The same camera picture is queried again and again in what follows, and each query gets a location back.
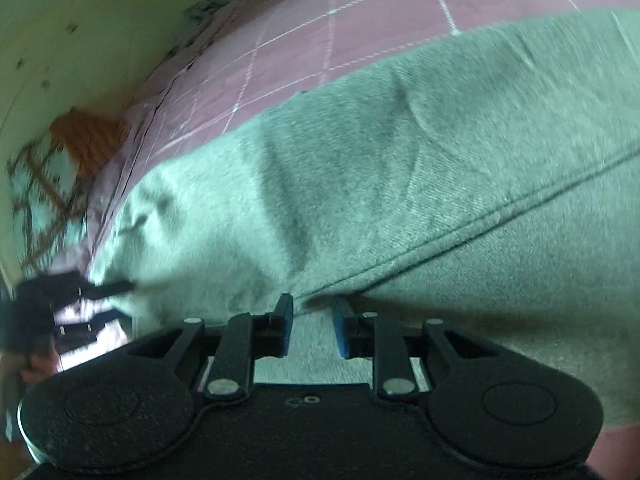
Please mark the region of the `pink checked bedsheet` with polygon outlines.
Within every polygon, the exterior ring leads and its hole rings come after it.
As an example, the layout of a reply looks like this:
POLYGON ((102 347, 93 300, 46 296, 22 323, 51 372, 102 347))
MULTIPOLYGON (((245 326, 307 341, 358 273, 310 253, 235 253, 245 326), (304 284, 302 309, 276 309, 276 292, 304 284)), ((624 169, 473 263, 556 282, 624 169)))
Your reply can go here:
MULTIPOLYGON (((639 0, 239 0, 193 47, 160 68, 130 113, 125 155, 92 198, 81 263, 89 275, 136 185, 163 162, 189 154, 299 92, 314 90, 434 42, 488 27, 589 10, 635 10, 639 0)), ((73 366, 124 344, 112 325, 73 366)))

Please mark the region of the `grey-green pants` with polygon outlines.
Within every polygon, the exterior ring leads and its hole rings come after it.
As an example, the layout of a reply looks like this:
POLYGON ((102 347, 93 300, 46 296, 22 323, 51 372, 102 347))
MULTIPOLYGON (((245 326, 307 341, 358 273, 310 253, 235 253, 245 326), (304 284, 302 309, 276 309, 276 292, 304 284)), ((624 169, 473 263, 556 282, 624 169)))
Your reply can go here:
POLYGON ((362 382, 330 298, 467 328, 639 418, 639 14, 446 38, 264 110, 151 170, 94 257, 143 336, 295 299, 261 382, 362 382))

